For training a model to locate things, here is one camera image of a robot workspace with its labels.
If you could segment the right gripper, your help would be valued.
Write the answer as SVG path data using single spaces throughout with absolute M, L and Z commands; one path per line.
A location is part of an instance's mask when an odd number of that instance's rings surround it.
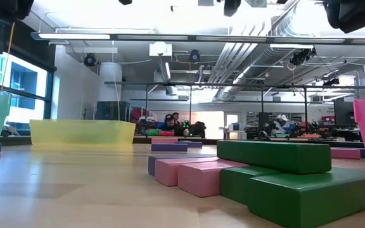
M 323 0 L 328 23 L 345 34 L 365 27 L 365 0 Z

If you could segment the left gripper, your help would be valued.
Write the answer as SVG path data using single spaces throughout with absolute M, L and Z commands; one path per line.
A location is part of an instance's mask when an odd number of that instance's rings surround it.
M 0 20 L 23 20 L 30 13 L 34 0 L 0 0 Z

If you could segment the rig LED light bar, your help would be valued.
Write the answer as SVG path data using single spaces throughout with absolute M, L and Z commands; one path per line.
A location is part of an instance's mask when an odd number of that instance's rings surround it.
M 365 46 L 365 38 L 333 37 L 275 37 L 275 36 L 231 36 L 231 35 L 161 35 L 161 34 L 69 34 L 40 33 L 30 34 L 35 40 L 68 41 L 167 41 L 167 42 L 233 42 L 256 44 L 316 44 Z

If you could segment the white ceiling box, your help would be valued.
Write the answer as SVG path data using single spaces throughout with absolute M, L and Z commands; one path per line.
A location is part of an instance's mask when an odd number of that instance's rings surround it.
M 172 56 L 172 44 L 157 41 L 149 45 L 150 56 Z

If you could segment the white round pillar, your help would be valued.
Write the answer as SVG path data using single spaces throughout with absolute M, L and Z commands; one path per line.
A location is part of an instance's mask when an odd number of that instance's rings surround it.
M 105 62 L 99 67 L 98 101 L 121 100 L 122 66 L 117 63 Z

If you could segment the black computer monitor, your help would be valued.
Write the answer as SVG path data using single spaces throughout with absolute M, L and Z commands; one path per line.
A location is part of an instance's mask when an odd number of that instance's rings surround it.
M 337 126 L 350 127 L 355 125 L 353 102 L 334 100 L 335 123 Z

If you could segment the black equipment case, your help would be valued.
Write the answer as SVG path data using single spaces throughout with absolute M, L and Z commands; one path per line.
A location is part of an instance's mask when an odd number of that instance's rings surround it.
M 96 120 L 130 120 L 130 104 L 126 101 L 98 101 Z

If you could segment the cluttered background workbench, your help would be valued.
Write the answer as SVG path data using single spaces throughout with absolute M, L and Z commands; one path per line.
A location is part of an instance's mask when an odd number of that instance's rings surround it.
M 362 137 L 358 130 L 353 128 L 338 128 L 336 125 L 323 122 L 295 122 L 287 127 L 282 127 L 282 132 L 275 132 L 271 123 L 267 123 L 264 127 L 246 126 L 242 130 L 238 130 L 238 124 L 233 124 L 233 130 L 226 130 L 226 139 L 233 139 L 231 133 L 243 133 L 245 139 L 285 139 L 285 140 L 323 140 L 323 141 L 349 141 L 361 142 Z

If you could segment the yellow plastic bin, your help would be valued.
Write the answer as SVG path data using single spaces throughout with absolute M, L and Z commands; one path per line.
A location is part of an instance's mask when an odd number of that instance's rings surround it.
M 130 145 L 136 124 L 118 120 L 31 120 L 33 145 Z

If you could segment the silver ceiling duct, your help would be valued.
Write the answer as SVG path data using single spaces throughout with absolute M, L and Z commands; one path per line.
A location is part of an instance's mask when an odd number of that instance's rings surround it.
M 288 0 L 284 4 L 284 12 L 278 17 L 271 17 L 266 9 L 254 9 L 257 18 L 235 25 L 230 34 L 293 37 L 295 34 L 291 31 L 291 24 L 299 2 L 300 0 Z M 272 47 L 270 44 L 228 42 L 222 49 L 208 82 L 223 84 L 234 76 L 234 83 L 248 84 L 248 78 L 255 81 L 292 52 L 294 49 Z

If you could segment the black metal workstation frame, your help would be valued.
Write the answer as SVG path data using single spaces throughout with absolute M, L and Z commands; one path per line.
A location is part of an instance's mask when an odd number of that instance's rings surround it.
M 128 84 L 121 82 L 121 101 L 135 106 L 145 116 L 164 120 L 166 114 L 178 112 L 179 121 L 191 124 L 203 122 L 207 139 L 222 139 L 227 126 L 226 117 L 234 115 L 242 125 L 247 124 L 249 113 L 277 113 L 301 120 L 319 120 L 335 114 L 333 103 L 313 103 L 304 97 L 302 88 L 295 89 L 295 96 L 281 91 L 279 101 L 271 96 L 274 89 L 256 87 L 254 91 L 243 91 L 231 98 L 214 97 L 221 88 L 184 83 L 158 82 L 151 84 Z

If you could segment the black aluminium table frame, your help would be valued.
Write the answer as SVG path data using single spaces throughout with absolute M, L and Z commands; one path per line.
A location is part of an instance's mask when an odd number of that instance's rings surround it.
M 216 146 L 218 139 L 179 139 L 179 141 L 191 141 L 194 143 L 202 143 L 204 146 Z M 273 143 L 305 143 L 305 144 L 327 144 L 334 148 L 354 148 L 354 149 L 365 149 L 363 142 L 348 142 L 348 141 L 329 141 L 329 140 L 319 140 L 319 139 L 302 139 L 302 138 L 270 138 L 270 139 L 261 139 L 264 142 L 273 142 Z M 135 146 L 138 144 L 151 144 L 151 137 L 135 137 L 133 139 L 132 144 L 128 144 L 124 146 L 125 148 L 130 146 Z M 2 146 L 26 146 L 31 145 L 31 137 L 30 136 L 13 136 L 13 137 L 0 137 L 0 144 Z M 81 144 L 69 144 L 69 145 L 50 145 L 47 146 L 36 146 L 36 148 L 67 148 L 67 149 L 91 149 L 91 148 L 114 148 L 115 146 L 97 146 L 97 145 L 81 145 Z

